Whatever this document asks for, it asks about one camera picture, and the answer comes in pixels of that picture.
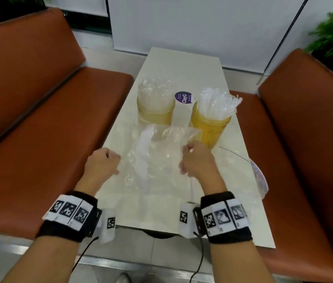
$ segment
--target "tabletop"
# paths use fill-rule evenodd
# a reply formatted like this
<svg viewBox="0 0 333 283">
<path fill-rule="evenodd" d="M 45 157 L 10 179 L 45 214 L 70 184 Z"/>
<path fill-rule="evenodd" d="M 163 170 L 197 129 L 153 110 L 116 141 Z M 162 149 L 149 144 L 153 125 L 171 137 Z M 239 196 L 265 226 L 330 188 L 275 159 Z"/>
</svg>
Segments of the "tabletop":
<svg viewBox="0 0 333 283">
<path fill-rule="evenodd" d="M 137 90 L 146 78 L 163 77 L 184 91 L 197 95 L 203 88 L 228 90 L 220 60 L 216 57 L 197 55 L 153 47 L 150 50 L 108 137 L 103 144 L 114 151 L 121 151 L 118 129 L 137 123 Z M 187 126 L 191 105 L 176 102 L 172 126 Z M 216 147 L 212 150 L 227 189 L 242 202 L 249 218 L 255 245 L 275 248 L 262 199 L 259 195 L 254 173 L 236 116 L 224 130 Z M 99 208 L 115 208 L 116 224 L 131 228 L 178 234 L 180 204 L 186 199 L 174 194 L 144 195 L 128 193 L 118 187 L 112 177 L 97 193 Z M 192 200 L 199 203 L 202 188 L 192 181 Z"/>
</svg>

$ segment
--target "seat cushion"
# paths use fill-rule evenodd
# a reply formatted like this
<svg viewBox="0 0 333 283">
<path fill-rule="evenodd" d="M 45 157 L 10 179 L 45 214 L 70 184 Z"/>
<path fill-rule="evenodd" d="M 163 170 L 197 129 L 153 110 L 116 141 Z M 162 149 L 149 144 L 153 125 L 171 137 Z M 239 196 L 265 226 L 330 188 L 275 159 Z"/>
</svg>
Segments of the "seat cushion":
<svg viewBox="0 0 333 283">
<path fill-rule="evenodd" d="M 0 142 L 0 233 L 35 237 L 102 145 L 132 83 L 130 75 L 83 68 Z"/>
<path fill-rule="evenodd" d="M 333 72 L 295 50 L 259 91 L 333 242 Z"/>
<path fill-rule="evenodd" d="M 59 9 L 0 23 L 0 135 L 84 61 Z"/>
<path fill-rule="evenodd" d="M 243 98 L 237 117 L 249 157 L 266 177 L 263 200 L 275 249 L 258 247 L 273 274 L 303 281 L 333 282 L 333 250 L 299 184 L 257 95 Z"/>
</svg>

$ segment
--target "human hand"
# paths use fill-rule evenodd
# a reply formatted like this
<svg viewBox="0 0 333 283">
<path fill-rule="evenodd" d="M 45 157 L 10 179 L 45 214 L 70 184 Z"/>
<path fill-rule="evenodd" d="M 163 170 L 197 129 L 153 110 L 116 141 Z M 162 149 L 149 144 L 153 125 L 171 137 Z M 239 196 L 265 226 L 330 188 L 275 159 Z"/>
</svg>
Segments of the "human hand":
<svg viewBox="0 0 333 283">
<path fill-rule="evenodd" d="M 85 163 L 84 174 L 76 184 L 77 191 L 95 196 L 102 184 L 117 170 L 121 156 L 108 148 L 101 148 L 92 153 Z"/>
<path fill-rule="evenodd" d="M 196 178 L 205 195 L 226 191 L 226 186 L 217 168 L 211 150 L 200 141 L 187 144 L 182 150 L 182 161 L 179 164 L 182 175 Z"/>
</svg>

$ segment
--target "black cable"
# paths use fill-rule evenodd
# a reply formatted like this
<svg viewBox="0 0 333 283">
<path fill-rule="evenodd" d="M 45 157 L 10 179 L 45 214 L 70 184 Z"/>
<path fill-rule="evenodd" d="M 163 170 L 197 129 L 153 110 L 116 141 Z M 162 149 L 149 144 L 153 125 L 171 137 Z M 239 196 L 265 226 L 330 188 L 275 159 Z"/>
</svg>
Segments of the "black cable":
<svg viewBox="0 0 333 283">
<path fill-rule="evenodd" d="M 202 241 L 202 238 L 201 238 L 196 232 L 193 232 L 193 233 L 194 233 L 194 235 L 195 235 L 196 237 L 199 238 L 200 245 L 202 246 L 202 257 L 201 257 L 201 259 L 200 259 L 200 263 L 199 263 L 198 269 L 197 269 L 197 271 L 195 271 L 194 274 L 190 277 L 190 281 L 189 281 L 189 283 L 191 283 L 192 278 L 194 277 L 194 275 L 197 274 L 197 273 L 199 272 L 199 269 L 200 269 L 200 267 L 201 267 L 201 265 L 202 265 L 202 262 L 203 262 L 203 241 Z"/>
<path fill-rule="evenodd" d="M 72 268 L 71 273 L 75 270 L 75 268 L 76 268 L 76 266 L 78 265 L 80 259 L 83 257 L 84 253 L 87 251 L 88 247 L 89 247 L 89 246 L 90 246 L 95 240 L 97 240 L 97 239 L 98 239 L 98 237 L 95 237 L 95 238 L 93 238 L 93 239 L 91 240 L 91 242 L 88 243 L 87 247 L 84 249 L 84 251 L 83 251 L 82 254 L 80 255 L 79 259 L 76 261 L 74 267 Z"/>
</svg>

